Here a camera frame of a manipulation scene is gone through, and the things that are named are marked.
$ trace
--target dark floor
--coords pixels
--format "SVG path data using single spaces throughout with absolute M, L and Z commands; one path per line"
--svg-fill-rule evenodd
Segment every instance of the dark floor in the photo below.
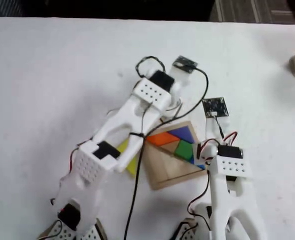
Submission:
M 295 24 L 295 0 L 215 0 L 209 21 Z

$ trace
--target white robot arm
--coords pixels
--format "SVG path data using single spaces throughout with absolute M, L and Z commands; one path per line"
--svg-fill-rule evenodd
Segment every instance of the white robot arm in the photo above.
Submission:
M 137 154 L 145 136 L 176 104 L 181 88 L 196 63 L 180 56 L 169 74 L 149 71 L 135 86 L 129 99 L 93 136 L 79 146 L 71 172 L 62 178 L 53 204 L 59 219 L 78 234 L 84 234 L 96 223 L 102 189 L 113 171 L 122 172 Z M 107 137 L 130 128 L 128 145 L 121 154 Z

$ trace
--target white plastic housing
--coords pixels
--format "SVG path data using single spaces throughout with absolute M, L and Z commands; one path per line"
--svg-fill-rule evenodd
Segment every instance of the white plastic housing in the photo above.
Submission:
M 267 240 L 250 178 L 252 172 L 248 160 L 217 156 L 212 160 L 209 171 L 212 201 L 210 227 L 213 240 L 227 239 L 226 226 L 230 217 L 240 221 L 251 240 Z M 237 177 L 233 186 L 235 194 L 228 191 L 227 175 Z

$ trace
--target white plastic bracket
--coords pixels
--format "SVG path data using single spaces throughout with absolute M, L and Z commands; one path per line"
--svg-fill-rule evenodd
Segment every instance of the white plastic bracket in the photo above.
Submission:
M 121 107 L 121 109 L 107 122 L 93 137 L 94 143 L 100 143 L 107 136 L 124 127 L 130 128 L 131 132 L 147 134 L 155 122 L 162 116 L 163 112 L 171 104 L 171 95 L 163 88 L 150 80 L 143 78 L 134 88 L 132 95 Z M 145 103 L 144 116 L 137 115 L 136 109 Z M 119 156 L 116 170 L 122 172 L 130 160 L 137 154 L 143 144 L 143 138 L 130 135 L 126 150 Z
M 213 240 L 226 240 L 230 217 L 237 218 L 251 240 L 267 240 L 265 225 L 255 199 L 249 162 L 243 158 L 215 157 L 209 167 Z M 227 176 L 237 177 L 235 195 L 228 191 Z

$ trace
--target white surface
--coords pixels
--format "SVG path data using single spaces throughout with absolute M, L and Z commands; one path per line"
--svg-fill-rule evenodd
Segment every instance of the white surface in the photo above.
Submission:
M 208 73 L 207 97 L 224 96 L 270 239 L 295 239 L 294 54 L 295 25 L 0 18 L 0 239 L 35 239 L 53 222 L 71 150 L 124 103 L 149 55 L 167 69 L 183 55 Z M 191 81 L 182 111 L 204 90 L 201 75 Z M 202 107 L 187 119 L 201 140 Z M 205 184 L 151 191 L 141 171 L 128 240 L 168 239 Z M 134 181 L 116 173 L 107 185 L 99 219 L 122 239 Z

